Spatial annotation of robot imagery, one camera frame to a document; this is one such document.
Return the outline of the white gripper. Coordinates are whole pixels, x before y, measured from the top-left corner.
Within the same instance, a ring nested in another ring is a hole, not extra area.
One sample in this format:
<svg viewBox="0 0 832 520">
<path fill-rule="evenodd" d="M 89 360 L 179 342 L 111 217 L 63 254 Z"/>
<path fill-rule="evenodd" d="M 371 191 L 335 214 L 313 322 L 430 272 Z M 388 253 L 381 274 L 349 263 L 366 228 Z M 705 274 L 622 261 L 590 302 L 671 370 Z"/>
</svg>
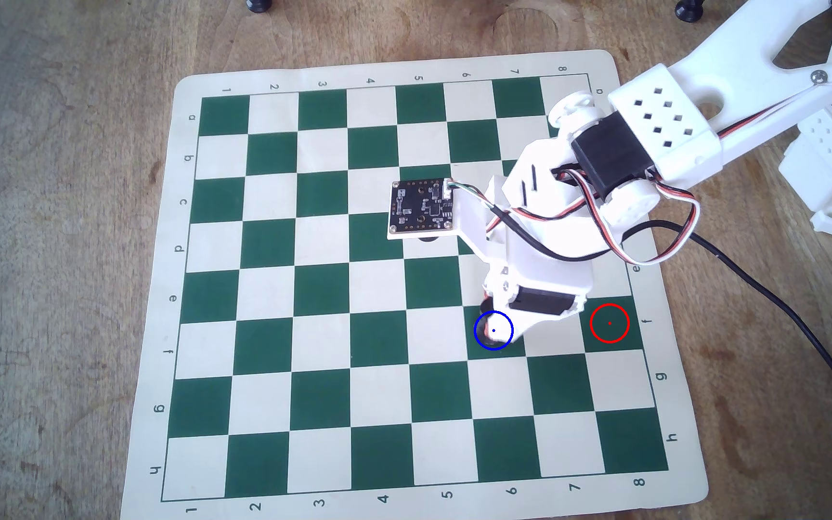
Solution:
<svg viewBox="0 0 832 520">
<path fill-rule="evenodd" d="M 580 339 L 592 262 L 611 249 L 593 219 L 595 188 L 578 177 L 588 171 L 568 140 L 532 142 L 508 175 L 492 160 L 456 164 L 456 229 L 489 268 L 480 310 L 491 340 Z"/>
</svg>

